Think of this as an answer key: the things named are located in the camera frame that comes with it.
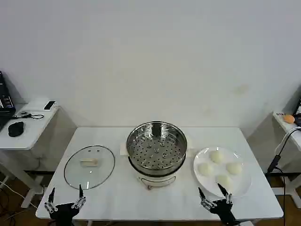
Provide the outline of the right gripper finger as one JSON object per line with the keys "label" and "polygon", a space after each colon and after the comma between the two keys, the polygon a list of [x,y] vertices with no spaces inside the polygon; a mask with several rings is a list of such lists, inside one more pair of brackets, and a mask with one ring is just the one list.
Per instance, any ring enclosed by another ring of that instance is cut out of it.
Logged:
{"label": "right gripper finger", "polygon": [[219,183],[217,183],[221,193],[224,195],[225,199],[226,199],[226,203],[227,204],[232,204],[233,203],[233,199],[232,199],[232,194],[228,193],[227,190]]}
{"label": "right gripper finger", "polygon": [[200,187],[198,187],[198,191],[199,191],[199,196],[201,199],[200,204],[207,210],[213,209],[216,205],[212,201],[210,201],[206,198],[206,196],[204,195],[204,193],[202,192]]}

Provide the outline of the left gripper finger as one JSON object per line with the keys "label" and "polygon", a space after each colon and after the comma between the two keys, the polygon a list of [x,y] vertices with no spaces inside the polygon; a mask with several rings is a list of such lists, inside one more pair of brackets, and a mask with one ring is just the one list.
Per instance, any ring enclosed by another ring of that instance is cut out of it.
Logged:
{"label": "left gripper finger", "polygon": [[83,205],[86,203],[86,197],[84,196],[83,189],[81,184],[79,184],[79,198],[78,200],[71,206],[72,209],[81,209]]}
{"label": "left gripper finger", "polygon": [[58,208],[54,205],[54,195],[55,188],[52,189],[50,195],[48,196],[48,200],[44,203],[44,207],[48,213],[54,213],[58,211]]}

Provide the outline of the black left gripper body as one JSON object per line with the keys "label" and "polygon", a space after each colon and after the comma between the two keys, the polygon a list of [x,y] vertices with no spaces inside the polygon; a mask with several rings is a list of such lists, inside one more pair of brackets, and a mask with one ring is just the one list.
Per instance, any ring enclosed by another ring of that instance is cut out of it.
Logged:
{"label": "black left gripper body", "polygon": [[56,226],[73,226],[73,217],[78,215],[79,207],[72,207],[73,203],[56,205],[57,211],[50,213],[50,218]]}

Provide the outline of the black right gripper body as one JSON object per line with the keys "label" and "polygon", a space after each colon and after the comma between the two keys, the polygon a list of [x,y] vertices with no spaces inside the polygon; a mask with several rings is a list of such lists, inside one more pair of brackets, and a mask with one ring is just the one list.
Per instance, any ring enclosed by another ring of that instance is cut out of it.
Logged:
{"label": "black right gripper body", "polygon": [[237,220],[231,212],[233,203],[226,199],[213,201],[213,207],[210,212],[219,216],[224,226],[236,226]]}

